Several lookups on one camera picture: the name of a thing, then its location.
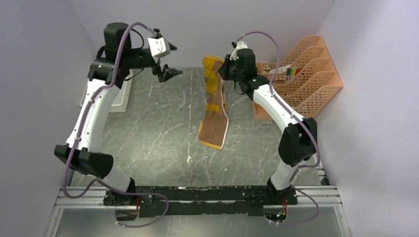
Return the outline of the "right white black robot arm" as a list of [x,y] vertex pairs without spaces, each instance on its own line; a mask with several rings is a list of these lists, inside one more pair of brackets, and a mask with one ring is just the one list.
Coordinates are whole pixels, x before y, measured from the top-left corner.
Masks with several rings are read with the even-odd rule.
[[285,191],[290,188],[298,168],[304,167],[316,152],[317,123],[314,118],[297,113],[270,87],[269,80],[257,72],[253,50],[235,49],[226,55],[218,72],[223,79],[238,83],[242,94],[260,105],[282,133],[278,146],[280,161],[267,182],[266,192],[271,204],[279,204],[285,199]]

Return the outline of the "brown yellow towel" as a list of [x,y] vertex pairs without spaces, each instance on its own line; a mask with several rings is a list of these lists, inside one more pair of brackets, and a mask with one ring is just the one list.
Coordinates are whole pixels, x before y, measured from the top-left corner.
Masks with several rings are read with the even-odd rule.
[[206,106],[198,130],[198,140],[208,147],[221,150],[229,126],[224,80],[218,72],[224,60],[214,55],[206,55],[202,63]]

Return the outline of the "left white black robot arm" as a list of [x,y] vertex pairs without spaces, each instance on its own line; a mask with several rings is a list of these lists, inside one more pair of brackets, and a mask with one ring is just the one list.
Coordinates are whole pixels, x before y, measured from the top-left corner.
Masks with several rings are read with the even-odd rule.
[[90,65],[87,90],[75,127],[66,143],[54,149],[54,155],[67,170],[94,176],[97,182],[117,193],[117,199],[124,205],[136,201],[135,182],[114,167],[112,155],[99,151],[111,106],[133,69],[149,68],[161,83],[181,74],[168,65],[161,66],[161,58],[176,47],[159,29],[147,28],[148,47],[132,47],[130,33],[136,26],[143,27],[143,23],[114,22],[105,27],[105,44]]

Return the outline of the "white plastic basket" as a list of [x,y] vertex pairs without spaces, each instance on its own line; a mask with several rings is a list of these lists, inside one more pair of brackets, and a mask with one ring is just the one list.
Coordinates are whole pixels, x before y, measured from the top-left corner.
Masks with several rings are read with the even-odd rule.
[[[133,70],[129,71],[129,75],[126,77],[127,78],[131,78],[134,76]],[[129,94],[130,94],[130,89],[131,89],[131,85],[132,85],[132,79],[130,79],[129,81],[125,81],[121,87],[121,89],[119,90],[116,98],[114,99],[111,108],[110,108],[110,113],[124,113],[127,110],[127,106],[128,106],[128,100],[129,100]],[[83,103],[84,103],[84,99],[86,97],[86,93],[87,93],[87,83],[85,84],[84,87],[84,91],[83,94],[81,96],[80,102],[79,102],[79,106],[82,107]]]

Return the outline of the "orange file organizer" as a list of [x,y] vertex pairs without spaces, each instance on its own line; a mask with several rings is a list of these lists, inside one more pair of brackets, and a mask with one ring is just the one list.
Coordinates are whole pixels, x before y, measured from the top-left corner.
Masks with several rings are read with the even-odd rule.
[[[288,83],[286,73],[276,74],[273,86],[298,113],[315,118],[343,87],[321,36],[305,36],[280,62],[279,67],[302,68]],[[268,72],[276,63],[257,63],[258,73],[270,79]]]

